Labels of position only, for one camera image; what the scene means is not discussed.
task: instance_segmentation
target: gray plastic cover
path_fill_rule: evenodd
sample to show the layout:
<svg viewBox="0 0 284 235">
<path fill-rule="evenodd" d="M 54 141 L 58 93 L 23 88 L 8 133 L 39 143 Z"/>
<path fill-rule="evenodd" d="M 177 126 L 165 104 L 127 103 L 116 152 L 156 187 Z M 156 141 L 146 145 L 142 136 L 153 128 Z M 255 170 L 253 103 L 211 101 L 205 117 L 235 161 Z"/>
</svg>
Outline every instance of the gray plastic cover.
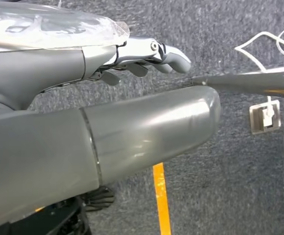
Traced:
<svg viewBox="0 0 284 235">
<path fill-rule="evenodd" d="M 124 22 L 56 6 L 0 1 L 0 45 L 72 49 L 122 45 L 129 37 Z"/>
</svg>

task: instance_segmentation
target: gray carpet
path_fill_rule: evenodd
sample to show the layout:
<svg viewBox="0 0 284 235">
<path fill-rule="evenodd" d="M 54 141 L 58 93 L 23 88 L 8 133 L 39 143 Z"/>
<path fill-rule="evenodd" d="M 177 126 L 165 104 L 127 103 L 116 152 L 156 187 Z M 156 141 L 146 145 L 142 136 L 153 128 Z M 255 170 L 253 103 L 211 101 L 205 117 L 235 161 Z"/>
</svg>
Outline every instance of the gray carpet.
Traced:
<svg viewBox="0 0 284 235">
<path fill-rule="evenodd" d="M 36 3 L 57 4 L 55 1 Z M 124 73 L 122 84 L 84 82 L 38 96 L 33 109 L 51 112 L 190 86 L 197 76 L 256 70 L 233 50 L 260 31 L 284 29 L 284 0 L 63 0 L 63 7 L 125 21 L 134 35 L 150 35 L 186 52 L 187 75 Z M 273 42 L 250 51 L 264 65 L 284 65 Z M 248 107 L 259 95 L 221 92 L 220 130 L 197 151 L 165 163 L 173 235 L 284 235 L 284 99 L 282 128 L 250 134 Z M 111 185 L 116 201 L 89 215 L 94 235 L 159 235 L 152 170 Z"/>
</svg>

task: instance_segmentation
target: black component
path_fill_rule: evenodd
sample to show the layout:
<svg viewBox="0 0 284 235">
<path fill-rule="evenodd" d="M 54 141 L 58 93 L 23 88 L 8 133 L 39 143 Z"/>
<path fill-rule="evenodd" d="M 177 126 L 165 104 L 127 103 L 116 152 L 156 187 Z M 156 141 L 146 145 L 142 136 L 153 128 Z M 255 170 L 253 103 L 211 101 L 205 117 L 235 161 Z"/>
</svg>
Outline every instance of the black component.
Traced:
<svg viewBox="0 0 284 235">
<path fill-rule="evenodd" d="M 114 193 L 105 186 L 80 195 L 85 204 L 86 212 L 100 211 L 110 207 L 115 201 Z"/>
<path fill-rule="evenodd" d="M 0 1 L 18 2 L 18 1 L 21 1 L 21 0 L 0 0 Z"/>
<path fill-rule="evenodd" d="M 0 235 L 91 235 L 83 201 L 74 197 L 0 226 Z"/>
</svg>

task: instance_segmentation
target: robotic hand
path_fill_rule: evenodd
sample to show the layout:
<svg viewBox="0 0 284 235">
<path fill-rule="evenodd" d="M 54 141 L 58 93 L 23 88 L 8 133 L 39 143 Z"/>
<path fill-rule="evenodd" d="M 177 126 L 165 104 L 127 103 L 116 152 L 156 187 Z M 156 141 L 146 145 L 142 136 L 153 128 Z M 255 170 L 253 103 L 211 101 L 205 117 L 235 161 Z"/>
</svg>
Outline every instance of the robotic hand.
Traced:
<svg viewBox="0 0 284 235">
<path fill-rule="evenodd" d="M 162 73 L 172 70 L 187 73 L 191 67 L 191 61 L 180 50 L 159 43 L 153 38 L 131 36 L 110 61 L 104 63 L 90 80 L 100 79 L 110 85 L 117 85 L 120 79 L 106 72 L 108 69 L 130 71 L 137 77 L 147 75 L 147 66 L 153 66 Z"/>
<path fill-rule="evenodd" d="M 27 111 L 37 94 L 53 87 L 87 79 L 116 85 L 120 79 L 113 70 L 141 77 L 150 66 L 163 73 L 190 68 L 177 48 L 119 34 L 118 23 L 84 14 L 0 2 L 0 225 L 166 161 L 217 130 L 219 96 L 200 86 L 48 114 Z"/>
</svg>

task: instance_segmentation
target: screw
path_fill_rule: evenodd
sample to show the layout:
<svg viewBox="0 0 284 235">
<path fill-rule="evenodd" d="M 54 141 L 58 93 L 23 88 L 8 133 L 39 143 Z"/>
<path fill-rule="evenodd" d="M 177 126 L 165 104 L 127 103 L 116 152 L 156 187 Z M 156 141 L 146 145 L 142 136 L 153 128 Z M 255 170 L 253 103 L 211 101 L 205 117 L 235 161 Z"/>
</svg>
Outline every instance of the screw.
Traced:
<svg viewBox="0 0 284 235">
<path fill-rule="evenodd" d="M 152 42 L 151 43 L 151 49 L 152 50 L 157 50 L 157 43 L 156 43 L 156 42 Z"/>
</svg>

